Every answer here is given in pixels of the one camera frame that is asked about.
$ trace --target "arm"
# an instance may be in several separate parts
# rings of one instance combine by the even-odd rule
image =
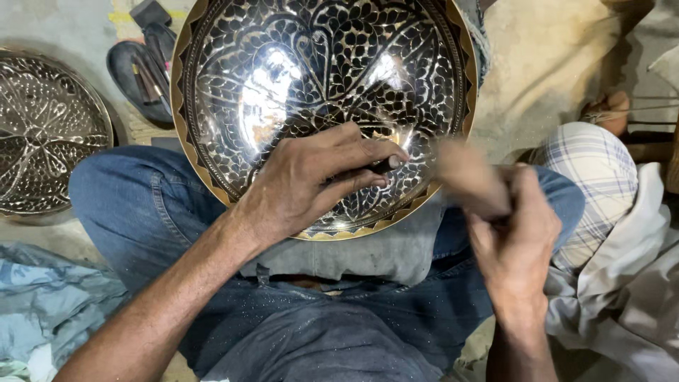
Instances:
[[[545,334],[547,278],[561,230],[527,166],[498,172],[471,147],[442,141],[438,178],[465,208],[471,245],[497,319],[488,381],[557,381]],[[504,183],[511,180],[511,190]],[[513,197],[514,211],[511,206]],[[489,221],[509,216],[500,232]]]
[[[486,380],[556,382],[543,287],[561,221],[530,167],[517,169],[511,187],[516,206],[506,232],[467,212],[471,244],[497,319]]]
[[[172,267],[80,347],[55,382],[159,381],[200,309],[262,250],[263,243],[250,239],[246,229],[227,213],[222,215]]]
[[[347,194],[385,186],[383,175],[351,170],[392,155],[408,159],[394,143],[363,139],[353,123],[281,141],[236,206],[78,349],[54,381],[159,380],[196,315],[245,262],[309,227]],[[334,175],[338,180],[326,184]]]

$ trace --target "man's right hand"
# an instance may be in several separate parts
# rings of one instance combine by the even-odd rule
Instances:
[[[514,212],[506,232],[497,232],[467,212],[469,238],[498,321],[543,327],[547,297],[543,287],[549,260],[561,231],[532,167],[514,168],[510,185]]]
[[[547,297],[543,287],[561,220],[547,202],[532,167],[520,164],[503,171],[509,189],[498,198],[502,190],[497,186],[499,175],[483,156],[460,144],[443,148],[449,155],[439,156],[439,162],[454,161],[437,164],[438,178],[454,195],[462,196],[469,238],[497,319],[486,380],[556,382],[545,334]],[[474,170],[453,171],[468,162]],[[483,207],[484,201],[494,205]],[[497,206],[507,205],[507,201],[513,201],[509,227],[496,230],[488,218],[477,215],[490,211],[492,217],[493,211],[499,211]]]

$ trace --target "leaf pattern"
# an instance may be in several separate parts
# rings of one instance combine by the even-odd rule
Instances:
[[[408,149],[385,188],[348,196],[310,229],[358,228],[421,193],[429,141],[454,134],[460,54],[428,1],[217,1],[194,35],[189,117],[219,185],[237,199],[276,144],[347,121]]]

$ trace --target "bare foot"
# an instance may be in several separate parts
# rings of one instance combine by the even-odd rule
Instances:
[[[623,110],[629,110],[629,97],[623,90],[619,90],[614,93],[602,94],[596,101],[586,104],[581,115],[585,116],[586,114],[601,112],[604,112],[604,115],[606,115],[605,111]],[[620,137],[627,132],[627,113],[615,114],[612,119],[605,119],[596,122],[596,124],[612,132],[616,137]]]

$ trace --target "concrete floor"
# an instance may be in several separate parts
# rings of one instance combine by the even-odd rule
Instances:
[[[0,0],[0,45],[40,50],[78,70],[106,100],[120,142],[148,144],[152,135],[173,136],[174,132],[161,131],[140,118],[105,66],[107,50],[117,40],[141,35],[126,16],[140,2]],[[176,29],[193,1],[160,3],[172,14]],[[676,96],[646,67],[679,44],[679,6],[659,1],[618,44],[619,37],[651,6],[648,0],[498,0],[485,14],[493,67],[480,92],[470,141],[483,148],[492,162],[508,161],[513,152],[534,147],[557,125],[576,120],[582,105],[602,89],[616,86],[634,96]],[[634,114],[632,119],[672,121],[676,117],[673,109]],[[79,222],[67,215],[47,226],[0,220],[2,239],[20,239],[64,256],[103,261]],[[491,337],[488,324],[469,341],[467,359],[482,355]],[[582,366],[561,368],[563,381],[593,381],[600,376],[605,381],[629,381],[624,370],[591,354],[561,352],[560,357]],[[195,380],[181,356],[163,377],[163,381]]]

